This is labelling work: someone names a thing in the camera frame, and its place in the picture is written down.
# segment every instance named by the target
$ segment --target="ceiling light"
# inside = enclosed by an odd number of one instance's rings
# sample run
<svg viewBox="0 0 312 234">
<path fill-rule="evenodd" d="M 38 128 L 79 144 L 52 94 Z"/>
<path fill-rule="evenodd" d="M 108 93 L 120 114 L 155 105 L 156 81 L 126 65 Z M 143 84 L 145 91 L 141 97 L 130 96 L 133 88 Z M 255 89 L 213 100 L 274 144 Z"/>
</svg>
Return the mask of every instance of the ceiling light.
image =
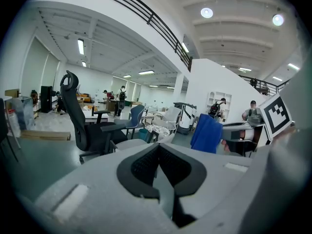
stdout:
<svg viewBox="0 0 312 234">
<path fill-rule="evenodd" d="M 295 66 L 295 65 L 293 65 L 293 64 L 291 64 L 291 63 L 289 63 L 288 66 L 294 68 L 295 70 L 300 70 L 300 68 L 298 68 L 297 66 Z"/>
<path fill-rule="evenodd" d="M 239 68 L 240 70 L 251 71 L 249 68 Z"/>
<path fill-rule="evenodd" d="M 153 70 L 139 72 L 140 75 L 147 75 L 147 74 L 152 74 L 152 73 L 154 73 Z"/>
<path fill-rule="evenodd" d="M 79 53 L 84 55 L 84 50 L 83 50 L 83 40 L 78 39 L 78 48 L 79 48 Z"/>
<path fill-rule="evenodd" d="M 203 8 L 203 9 L 201 9 L 200 14 L 201 14 L 204 18 L 210 18 L 210 17 L 213 16 L 214 13 L 213 13 L 212 9 Z"/>
<path fill-rule="evenodd" d="M 275 79 L 275 80 L 279 80 L 279 81 L 282 81 L 282 79 L 277 78 L 277 77 L 275 77 L 275 76 L 273 76 L 273 79 Z"/>
<path fill-rule="evenodd" d="M 186 53 L 188 53 L 188 52 L 189 52 L 189 50 L 187 49 L 187 47 L 185 46 L 185 44 L 184 44 L 184 43 L 182 43 L 182 47 L 184 48 L 184 50 L 185 50 L 185 52 L 186 52 Z"/>
<path fill-rule="evenodd" d="M 284 19 L 281 15 L 277 14 L 272 18 L 272 22 L 276 26 L 281 26 L 284 23 Z"/>
</svg>

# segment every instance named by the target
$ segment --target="black metal railing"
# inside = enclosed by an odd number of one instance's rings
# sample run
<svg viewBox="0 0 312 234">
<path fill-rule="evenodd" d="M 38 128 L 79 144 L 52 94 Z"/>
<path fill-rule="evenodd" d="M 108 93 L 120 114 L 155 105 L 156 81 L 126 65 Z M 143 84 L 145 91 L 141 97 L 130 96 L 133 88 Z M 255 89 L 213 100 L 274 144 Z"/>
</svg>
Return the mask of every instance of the black metal railing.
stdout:
<svg viewBox="0 0 312 234">
<path fill-rule="evenodd" d="M 175 53 L 180 57 L 181 61 L 187 66 L 188 70 L 191 71 L 192 57 L 188 56 L 183 49 L 182 44 L 176 38 L 171 29 L 149 6 L 141 0 L 114 1 L 136 13 L 139 17 L 146 21 L 148 25 L 154 28 L 167 41 L 167 43 L 169 43 Z"/>
<path fill-rule="evenodd" d="M 247 77 L 247 76 L 241 76 L 245 81 L 247 81 L 252 87 L 254 87 L 259 93 L 267 95 L 267 96 L 273 96 L 276 95 L 278 92 L 280 92 L 285 85 L 288 84 L 289 80 L 286 82 L 276 86 L 272 83 L 269 83 L 267 81 L 258 80 L 255 78 Z"/>
</svg>

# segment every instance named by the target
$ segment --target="backpack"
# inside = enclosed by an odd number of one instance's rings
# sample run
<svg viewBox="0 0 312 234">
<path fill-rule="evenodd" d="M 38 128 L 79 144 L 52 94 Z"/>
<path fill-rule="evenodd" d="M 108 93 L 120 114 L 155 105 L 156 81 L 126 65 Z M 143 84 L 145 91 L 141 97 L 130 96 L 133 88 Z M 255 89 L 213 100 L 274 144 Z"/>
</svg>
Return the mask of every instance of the backpack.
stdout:
<svg viewBox="0 0 312 234">
<path fill-rule="evenodd" d="M 218 116 L 218 113 L 220 112 L 220 105 L 222 103 L 223 102 L 221 102 L 220 104 L 215 103 L 214 105 L 212 105 L 208 114 L 213 118 Z"/>
<path fill-rule="evenodd" d="M 119 100 L 125 100 L 125 99 L 126 99 L 126 91 L 125 92 L 121 91 L 119 95 Z"/>
</svg>

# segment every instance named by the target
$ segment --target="floor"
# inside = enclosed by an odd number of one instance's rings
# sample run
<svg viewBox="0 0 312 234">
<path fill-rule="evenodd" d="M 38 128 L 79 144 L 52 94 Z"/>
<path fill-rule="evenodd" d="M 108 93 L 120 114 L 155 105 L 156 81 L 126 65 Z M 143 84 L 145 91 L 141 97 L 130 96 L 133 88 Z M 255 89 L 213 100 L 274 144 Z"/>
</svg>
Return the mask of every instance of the floor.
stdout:
<svg viewBox="0 0 312 234">
<path fill-rule="evenodd" d="M 121 118 L 128 118 L 130 108 L 125 108 Z M 5 156 L 0 155 L 0 160 L 5 165 L 11 180 L 12 186 L 17 193 L 20 193 L 31 201 L 34 201 L 51 184 L 65 176 L 66 174 L 79 167 L 79 154 L 81 151 L 75 142 L 74 128 L 68 114 L 58 115 L 54 112 L 40 114 L 36 119 L 36 129 L 46 131 L 69 131 L 72 134 L 70 141 L 48 141 L 31 140 L 18 138 L 21 149 L 18 149 L 13 138 L 10 141 L 18 157 L 19 162 L 8 148 L 6 140 L 1 144 Z M 190 142 L 193 133 L 182 135 L 176 133 L 173 144 L 190 148 Z M 223 151 L 222 146 L 217 149 L 218 154 L 228 154 Z M 95 158 L 97 156 L 85 157 L 84 160 Z"/>
</svg>

